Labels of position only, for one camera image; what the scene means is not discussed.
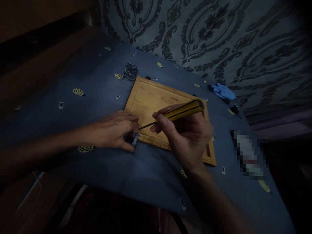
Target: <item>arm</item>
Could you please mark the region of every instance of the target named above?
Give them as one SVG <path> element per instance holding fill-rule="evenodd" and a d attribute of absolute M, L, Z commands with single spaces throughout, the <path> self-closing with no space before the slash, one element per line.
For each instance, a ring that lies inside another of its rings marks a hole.
<path fill-rule="evenodd" d="M 171 151 L 192 180 L 194 203 L 200 205 L 200 213 L 214 233 L 255 233 L 239 209 L 214 182 L 202 161 L 202 155 L 213 134 L 213 127 L 201 113 L 171 122 L 162 113 L 177 108 L 169 106 L 153 114 L 158 123 L 152 132 L 163 131 Z"/>
<path fill-rule="evenodd" d="M 73 131 L 0 150 L 0 184 L 34 170 L 53 155 L 79 145 L 116 147 L 134 152 L 133 146 L 126 143 L 123 136 L 132 130 L 137 131 L 138 119 L 136 115 L 120 110 Z"/>

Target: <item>wall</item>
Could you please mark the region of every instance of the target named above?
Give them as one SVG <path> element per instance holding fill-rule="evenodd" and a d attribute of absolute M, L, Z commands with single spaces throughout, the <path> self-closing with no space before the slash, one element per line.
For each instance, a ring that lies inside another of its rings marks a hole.
<path fill-rule="evenodd" d="M 312 102 L 310 40 L 300 13 L 286 1 L 100 0 L 100 5 L 106 35 L 230 87 L 253 122 Z"/>

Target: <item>screwdriver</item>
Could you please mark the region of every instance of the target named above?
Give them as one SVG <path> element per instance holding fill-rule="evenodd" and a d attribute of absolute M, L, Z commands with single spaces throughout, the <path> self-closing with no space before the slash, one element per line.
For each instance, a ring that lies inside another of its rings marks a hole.
<path fill-rule="evenodd" d="M 199 99 L 194 99 L 188 103 L 183 104 L 182 106 L 180 106 L 176 109 L 173 109 L 173 110 L 170 110 L 170 111 L 164 113 L 163 115 L 165 117 L 167 117 L 169 120 L 174 121 L 174 120 L 183 118 L 185 116 L 189 116 L 189 115 L 193 115 L 193 114 L 196 114 L 198 112 L 201 112 L 201 111 L 203 111 L 203 109 L 204 109 L 204 104 L 202 103 L 202 101 L 200 101 Z M 152 126 L 156 123 L 157 123 L 157 120 L 155 120 L 155 122 L 152 122 L 151 124 L 148 124 L 148 125 L 145 125 L 145 126 L 139 128 L 139 130 L 142 130 L 143 128 Z"/>

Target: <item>blue cloth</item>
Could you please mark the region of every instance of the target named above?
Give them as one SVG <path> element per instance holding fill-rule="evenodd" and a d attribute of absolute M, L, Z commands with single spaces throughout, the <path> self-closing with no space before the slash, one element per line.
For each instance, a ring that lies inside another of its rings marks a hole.
<path fill-rule="evenodd" d="M 219 97 L 230 99 L 231 101 L 236 98 L 235 94 L 224 85 L 217 83 L 216 85 L 210 84 L 209 88 Z"/>

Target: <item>table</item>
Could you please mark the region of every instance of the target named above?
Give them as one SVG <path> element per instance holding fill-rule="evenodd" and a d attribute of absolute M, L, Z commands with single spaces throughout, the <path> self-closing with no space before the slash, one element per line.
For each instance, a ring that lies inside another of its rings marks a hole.
<path fill-rule="evenodd" d="M 103 35 L 68 60 L 67 69 L 59 73 L 56 84 L 42 90 L 1 123 L 1 146 L 74 129 L 124 109 L 134 82 L 116 79 L 114 75 L 122 75 L 127 62 L 137 65 L 142 77 L 158 78 L 156 82 L 208 98 L 217 160 L 217 166 L 208 169 L 216 183 L 241 208 L 259 233 L 294 233 L 295 228 L 268 168 L 264 170 L 271 194 L 264 191 L 258 181 L 243 176 L 240 171 L 230 130 L 251 131 L 244 115 L 240 113 L 240 119 L 230 114 L 228 106 L 208 91 L 210 82 L 203 83 L 202 77 Z M 83 90 L 86 96 L 74 94 L 74 88 Z M 63 102 L 63 109 L 59 108 L 60 102 Z M 44 170 L 198 217 L 186 194 L 189 184 L 180 173 L 181 166 L 169 151 L 148 144 L 138 142 L 134 154 L 108 148 L 79 153 L 74 148 L 53 158 Z M 184 200 L 186 210 L 182 209 L 180 198 Z"/>

